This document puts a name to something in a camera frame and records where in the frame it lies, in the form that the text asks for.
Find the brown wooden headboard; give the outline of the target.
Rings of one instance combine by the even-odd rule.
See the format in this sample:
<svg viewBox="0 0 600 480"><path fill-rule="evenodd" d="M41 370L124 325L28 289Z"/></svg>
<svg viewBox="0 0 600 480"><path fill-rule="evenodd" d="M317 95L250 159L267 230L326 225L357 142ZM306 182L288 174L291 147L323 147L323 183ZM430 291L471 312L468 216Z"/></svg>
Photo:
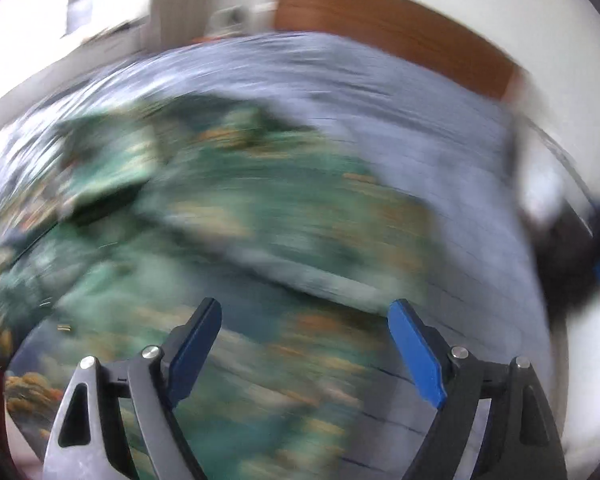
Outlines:
<svg viewBox="0 0 600 480"><path fill-rule="evenodd" d="M428 68L505 101L522 69L464 25L413 0L277 0L276 32L324 32Z"/></svg>

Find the blue checked bed cover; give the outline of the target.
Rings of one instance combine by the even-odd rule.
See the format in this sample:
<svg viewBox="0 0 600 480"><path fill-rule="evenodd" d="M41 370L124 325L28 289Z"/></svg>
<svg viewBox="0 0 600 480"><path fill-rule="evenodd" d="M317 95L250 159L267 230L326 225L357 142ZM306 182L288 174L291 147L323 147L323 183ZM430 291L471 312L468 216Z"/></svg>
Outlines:
<svg viewBox="0 0 600 480"><path fill-rule="evenodd" d="M529 242L512 190L512 115L453 81L323 34L261 35L166 52L87 76L0 131L53 112L117 110L189 94L253 101L347 144L384 185L421 200L437 252L426 299L411 304L480 359L528 356L543 384L553 359ZM332 479L397 479L434 417L385 349Z"/></svg>

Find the black and blue hanging clothes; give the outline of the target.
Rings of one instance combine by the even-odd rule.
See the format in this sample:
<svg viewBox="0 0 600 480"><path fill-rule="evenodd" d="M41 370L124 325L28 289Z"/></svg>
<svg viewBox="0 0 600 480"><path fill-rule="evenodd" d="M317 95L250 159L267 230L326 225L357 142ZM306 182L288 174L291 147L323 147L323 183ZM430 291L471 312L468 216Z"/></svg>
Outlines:
<svg viewBox="0 0 600 480"><path fill-rule="evenodd" d="M600 205L585 214L563 206L534 250L548 322L554 324L600 290Z"/></svg>

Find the green patterned jacket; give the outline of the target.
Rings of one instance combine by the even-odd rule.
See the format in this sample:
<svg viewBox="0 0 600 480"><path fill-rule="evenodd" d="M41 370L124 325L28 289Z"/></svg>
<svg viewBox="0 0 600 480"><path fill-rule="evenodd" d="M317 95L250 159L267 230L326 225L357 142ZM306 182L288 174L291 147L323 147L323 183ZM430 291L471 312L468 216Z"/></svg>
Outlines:
<svg viewBox="0 0 600 480"><path fill-rule="evenodd" d="M331 479L434 218L353 148L253 101L48 112L0 134L0 366L43 455L82 356L121 360L207 297L223 321L178 424L211 479Z"/></svg>

